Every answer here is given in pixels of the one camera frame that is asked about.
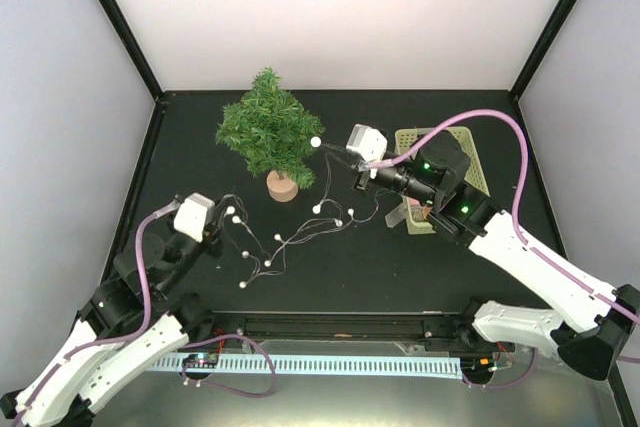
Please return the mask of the clear plastic battery box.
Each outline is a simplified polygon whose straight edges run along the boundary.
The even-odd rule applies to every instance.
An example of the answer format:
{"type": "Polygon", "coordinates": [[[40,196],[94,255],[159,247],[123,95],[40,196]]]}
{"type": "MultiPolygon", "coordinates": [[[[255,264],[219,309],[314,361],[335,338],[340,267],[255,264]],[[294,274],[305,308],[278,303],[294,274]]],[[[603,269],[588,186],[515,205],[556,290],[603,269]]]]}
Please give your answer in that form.
{"type": "Polygon", "coordinates": [[[385,216],[385,223],[388,228],[393,229],[398,224],[405,222],[406,218],[407,208],[403,203],[400,203],[385,216]]]}

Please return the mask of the yellow-green plastic basket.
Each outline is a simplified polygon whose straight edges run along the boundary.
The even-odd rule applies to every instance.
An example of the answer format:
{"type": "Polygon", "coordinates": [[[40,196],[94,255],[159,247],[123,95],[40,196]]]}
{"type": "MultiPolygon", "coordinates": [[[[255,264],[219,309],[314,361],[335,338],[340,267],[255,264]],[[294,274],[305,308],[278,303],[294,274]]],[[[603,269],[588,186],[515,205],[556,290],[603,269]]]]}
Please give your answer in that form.
{"type": "MultiPolygon", "coordinates": [[[[461,150],[470,158],[470,166],[466,172],[465,181],[488,195],[488,185],[484,176],[484,172],[479,160],[471,131],[467,127],[463,126],[448,127],[447,130],[460,144],[461,150]]],[[[394,134],[394,152],[396,154],[405,153],[420,137],[428,134],[430,131],[431,128],[407,128],[396,130],[394,134]]],[[[415,222],[411,219],[407,199],[408,197],[402,197],[402,203],[407,208],[407,218],[405,221],[405,225],[408,234],[434,234],[433,227],[429,222],[415,222]]]]}

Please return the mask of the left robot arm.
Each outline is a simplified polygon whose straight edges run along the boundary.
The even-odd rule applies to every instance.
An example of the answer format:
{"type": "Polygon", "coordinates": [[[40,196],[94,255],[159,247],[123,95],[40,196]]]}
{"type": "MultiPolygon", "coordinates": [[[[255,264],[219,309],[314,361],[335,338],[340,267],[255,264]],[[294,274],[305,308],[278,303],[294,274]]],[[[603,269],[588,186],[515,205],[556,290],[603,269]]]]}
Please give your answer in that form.
{"type": "Polygon", "coordinates": [[[88,426],[155,361],[207,344],[215,331],[212,311],[195,293],[175,301],[169,294],[202,255],[220,255],[229,212],[192,194],[144,218],[43,372],[2,395],[4,417],[14,426],[88,426]]]}

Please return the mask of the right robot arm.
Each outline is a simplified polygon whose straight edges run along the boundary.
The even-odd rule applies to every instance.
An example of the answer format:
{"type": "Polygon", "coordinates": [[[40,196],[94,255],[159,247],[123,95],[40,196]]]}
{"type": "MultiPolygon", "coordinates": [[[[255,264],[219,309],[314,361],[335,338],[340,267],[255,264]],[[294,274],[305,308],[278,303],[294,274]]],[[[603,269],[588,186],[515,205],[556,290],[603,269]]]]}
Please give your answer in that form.
{"type": "Polygon", "coordinates": [[[418,201],[437,235],[495,264],[547,305],[475,304],[454,326],[457,343],[467,350],[486,342],[526,345],[587,378],[607,379],[637,324],[638,289],[603,282],[516,229],[510,213],[466,181],[471,160],[449,131],[413,146],[416,153],[398,162],[383,134],[355,125],[346,151],[356,189],[376,184],[418,201]]]}

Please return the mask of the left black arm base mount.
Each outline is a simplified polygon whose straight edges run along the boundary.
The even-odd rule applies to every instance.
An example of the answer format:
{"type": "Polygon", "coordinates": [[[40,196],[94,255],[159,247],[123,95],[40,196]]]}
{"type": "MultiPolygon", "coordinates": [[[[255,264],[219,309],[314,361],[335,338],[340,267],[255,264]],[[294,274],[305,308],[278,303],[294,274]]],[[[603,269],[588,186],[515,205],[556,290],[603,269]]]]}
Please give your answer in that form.
{"type": "Polygon", "coordinates": [[[211,342],[211,339],[225,332],[215,327],[215,315],[195,293],[182,295],[169,313],[176,317],[188,337],[184,346],[187,355],[181,360],[181,368],[188,379],[198,383],[209,376],[204,369],[218,366],[226,340],[211,342]]]}

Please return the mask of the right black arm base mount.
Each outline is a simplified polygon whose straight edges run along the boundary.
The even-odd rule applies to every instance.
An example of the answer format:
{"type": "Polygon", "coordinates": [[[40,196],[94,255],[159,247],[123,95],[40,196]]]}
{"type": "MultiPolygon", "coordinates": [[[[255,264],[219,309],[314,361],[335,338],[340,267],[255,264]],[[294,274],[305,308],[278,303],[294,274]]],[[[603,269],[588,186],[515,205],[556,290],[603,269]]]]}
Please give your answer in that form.
{"type": "Polygon", "coordinates": [[[422,323],[426,347],[446,352],[485,354],[499,352],[497,342],[480,336],[471,324],[454,317],[436,317],[422,323]]]}

